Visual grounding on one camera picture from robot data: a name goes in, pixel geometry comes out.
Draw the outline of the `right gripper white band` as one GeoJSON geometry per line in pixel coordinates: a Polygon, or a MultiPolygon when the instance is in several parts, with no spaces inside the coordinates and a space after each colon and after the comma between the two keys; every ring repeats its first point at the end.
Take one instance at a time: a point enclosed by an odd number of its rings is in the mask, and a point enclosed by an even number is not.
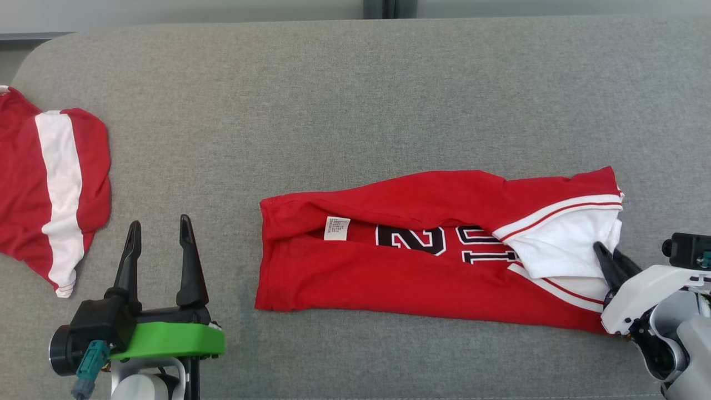
{"type": "Polygon", "coordinates": [[[711,271],[665,265],[642,271],[629,256],[620,250],[613,253],[602,242],[595,242],[593,251],[609,291],[616,293],[602,312],[608,333],[631,333],[633,323],[642,323],[647,312],[657,335],[675,332],[683,322],[701,316],[698,289],[711,283],[711,271]]]}

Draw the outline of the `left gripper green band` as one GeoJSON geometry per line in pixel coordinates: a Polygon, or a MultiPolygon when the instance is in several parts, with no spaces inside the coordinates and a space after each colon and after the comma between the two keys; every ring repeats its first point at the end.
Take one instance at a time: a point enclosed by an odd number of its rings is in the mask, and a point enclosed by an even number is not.
{"type": "MultiPolygon", "coordinates": [[[[114,288],[129,303],[138,299],[137,263],[142,253],[141,224],[132,221],[119,261],[114,288]]],[[[101,373],[111,378],[109,400],[202,400],[201,362],[226,351],[221,327],[204,307],[209,294],[192,221],[181,215],[179,243],[183,250],[178,307],[143,312],[124,352],[110,349],[101,373]]],[[[73,343],[69,324],[56,330],[49,344],[49,362],[59,376],[73,376],[87,350],[73,343]]]]}

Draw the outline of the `red shorts white side stripe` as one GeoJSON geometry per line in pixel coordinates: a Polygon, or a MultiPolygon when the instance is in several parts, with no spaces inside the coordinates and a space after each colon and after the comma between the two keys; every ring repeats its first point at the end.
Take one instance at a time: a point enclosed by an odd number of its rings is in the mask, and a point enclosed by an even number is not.
{"type": "Polygon", "coordinates": [[[108,131],[79,108],[41,111],[0,86],[0,254],[25,263],[58,298],[111,212],[108,131]]]}

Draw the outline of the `red jersey shirt number print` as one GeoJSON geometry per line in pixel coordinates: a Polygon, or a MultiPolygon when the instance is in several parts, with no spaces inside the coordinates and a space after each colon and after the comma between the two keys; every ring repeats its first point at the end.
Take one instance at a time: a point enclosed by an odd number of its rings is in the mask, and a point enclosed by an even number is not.
{"type": "Polygon", "coordinates": [[[603,334],[594,253],[620,239],[612,167],[507,180],[429,171],[260,202],[256,309],[348,309],[603,334]]]}

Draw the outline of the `grey partition post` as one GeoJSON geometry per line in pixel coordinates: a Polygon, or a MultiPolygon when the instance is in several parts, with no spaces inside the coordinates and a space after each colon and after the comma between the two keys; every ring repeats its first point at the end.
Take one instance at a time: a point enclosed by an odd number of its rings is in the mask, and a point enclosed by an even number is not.
{"type": "Polygon", "coordinates": [[[364,19],[414,19],[418,0],[362,0],[364,19]]]}

